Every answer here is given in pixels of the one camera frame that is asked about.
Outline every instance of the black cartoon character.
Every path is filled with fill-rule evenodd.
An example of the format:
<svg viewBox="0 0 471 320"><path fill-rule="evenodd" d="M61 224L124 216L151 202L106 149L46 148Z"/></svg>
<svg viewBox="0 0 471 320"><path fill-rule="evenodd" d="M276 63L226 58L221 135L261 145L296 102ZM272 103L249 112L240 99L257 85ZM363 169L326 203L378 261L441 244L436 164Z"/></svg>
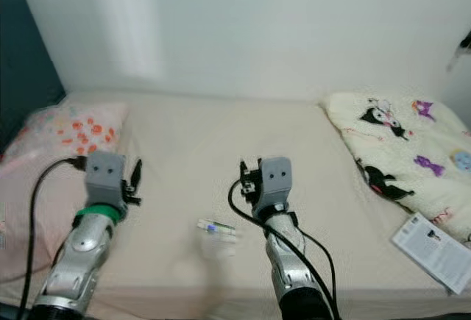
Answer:
<svg viewBox="0 0 471 320"><path fill-rule="evenodd" d="M392 115L391 105L388 101L368 99L368 102L372 103L374 107L368 108L366 112L360 117L361 120L368 121L371 124L390 127L391 131L397 137L408 141L408 138L404 136L406 131L400 126L400 122Z"/></svg>
<svg viewBox="0 0 471 320"><path fill-rule="evenodd" d="M413 190L404 191L403 189L399 189L397 186L386 185L387 180L396 180L396 178L391 174L384 175L383 172L376 167L363 167L361 165L360 158L356 160L356 164L363 173L363 178L365 179L366 183L370 186L371 189L380 195L384 195L391 200L398 200L406 196L413 196L415 194Z"/></svg>

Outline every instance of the dark headboard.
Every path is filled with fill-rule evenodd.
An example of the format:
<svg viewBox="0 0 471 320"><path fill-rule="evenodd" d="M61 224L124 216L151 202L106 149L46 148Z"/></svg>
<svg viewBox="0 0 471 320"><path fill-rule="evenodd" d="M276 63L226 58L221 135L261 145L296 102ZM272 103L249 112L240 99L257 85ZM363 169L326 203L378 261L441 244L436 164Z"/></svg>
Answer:
<svg viewBox="0 0 471 320"><path fill-rule="evenodd" d="M26 0L0 0L0 153L32 111L64 96Z"/></svg>

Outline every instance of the floral pillowcase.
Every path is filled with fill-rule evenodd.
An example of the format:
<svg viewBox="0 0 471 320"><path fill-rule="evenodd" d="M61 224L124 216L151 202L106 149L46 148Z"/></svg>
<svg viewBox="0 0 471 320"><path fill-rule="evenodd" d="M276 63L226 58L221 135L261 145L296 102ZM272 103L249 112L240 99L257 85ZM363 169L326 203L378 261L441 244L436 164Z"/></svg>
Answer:
<svg viewBox="0 0 471 320"><path fill-rule="evenodd" d="M47 107L28 118L1 163L34 151L71 156L97 149L115 152L127 113L121 103Z"/></svg>

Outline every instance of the pillow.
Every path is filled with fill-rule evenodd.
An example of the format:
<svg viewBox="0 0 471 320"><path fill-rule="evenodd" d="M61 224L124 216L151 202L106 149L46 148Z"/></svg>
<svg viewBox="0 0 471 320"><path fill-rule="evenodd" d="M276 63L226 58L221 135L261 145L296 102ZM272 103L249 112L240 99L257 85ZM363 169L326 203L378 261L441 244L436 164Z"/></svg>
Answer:
<svg viewBox="0 0 471 320"><path fill-rule="evenodd" d="M54 161L96 149L114 152L127 115L125 104L49 107L33 114L5 152L0 166L0 205L5 206L5 249L0 283L22 277L29 240L29 200L42 171ZM85 175L62 165L41 185L36 207L33 271L50 265L87 197Z"/></svg>
<svg viewBox="0 0 471 320"><path fill-rule="evenodd" d="M471 133L443 104L336 93L323 106L371 189L465 242L471 238Z"/></svg>
<svg viewBox="0 0 471 320"><path fill-rule="evenodd" d="M127 106L119 103L48 107L29 117L2 163L36 150L70 156L114 152L126 116Z"/></svg>

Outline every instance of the bed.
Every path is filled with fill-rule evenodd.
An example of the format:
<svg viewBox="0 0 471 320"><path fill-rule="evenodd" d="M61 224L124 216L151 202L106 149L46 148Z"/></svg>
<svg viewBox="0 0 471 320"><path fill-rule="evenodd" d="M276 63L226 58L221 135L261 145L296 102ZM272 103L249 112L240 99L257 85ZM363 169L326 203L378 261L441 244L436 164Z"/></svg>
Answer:
<svg viewBox="0 0 471 320"><path fill-rule="evenodd" d="M471 311L471 288L448 296L390 242L407 212L369 189L317 105L115 91L70 93L63 103L102 102L130 106L118 151L127 156L127 173L138 157L144 162L143 204L131 207L116 230L91 316L209 319L226 307L235 309L234 319L279 319L263 233L227 205L239 160L255 165L258 157L272 155L291 159L291 208L303 229L333 256L343 319ZM81 182L80 176L75 179ZM85 201L83 189L67 193L70 204ZM245 207L239 198L236 203ZM235 226L240 237L234 256L204 259L196 233L199 218ZM309 246L307 253L329 280L321 252ZM29 305L47 272L34 273ZM0 302L18 305L23 284L23 277L2 283Z"/></svg>

